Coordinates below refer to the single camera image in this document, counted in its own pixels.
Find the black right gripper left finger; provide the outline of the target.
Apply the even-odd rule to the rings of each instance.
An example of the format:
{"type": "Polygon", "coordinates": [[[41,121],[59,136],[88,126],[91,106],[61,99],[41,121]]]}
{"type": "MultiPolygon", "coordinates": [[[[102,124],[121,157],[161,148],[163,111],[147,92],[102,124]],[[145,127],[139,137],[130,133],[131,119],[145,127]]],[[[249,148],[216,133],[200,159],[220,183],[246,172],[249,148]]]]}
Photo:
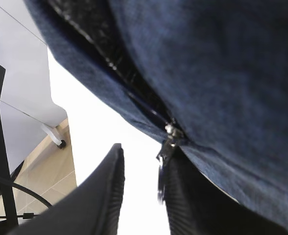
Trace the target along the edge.
{"type": "Polygon", "coordinates": [[[124,155],[112,146],[74,191],[11,235],[116,235],[124,192],[124,155]]]}

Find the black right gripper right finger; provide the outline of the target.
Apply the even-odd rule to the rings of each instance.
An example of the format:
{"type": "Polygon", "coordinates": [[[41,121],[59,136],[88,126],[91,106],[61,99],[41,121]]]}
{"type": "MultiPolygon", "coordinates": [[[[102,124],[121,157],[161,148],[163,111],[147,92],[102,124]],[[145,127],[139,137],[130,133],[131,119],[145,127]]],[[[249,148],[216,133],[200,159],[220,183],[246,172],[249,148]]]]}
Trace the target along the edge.
{"type": "Polygon", "coordinates": [[[172,235],[288,234],[224,194],[179,147],[163,147],[157,158],[159,200],[166,204],[172,235]]]}

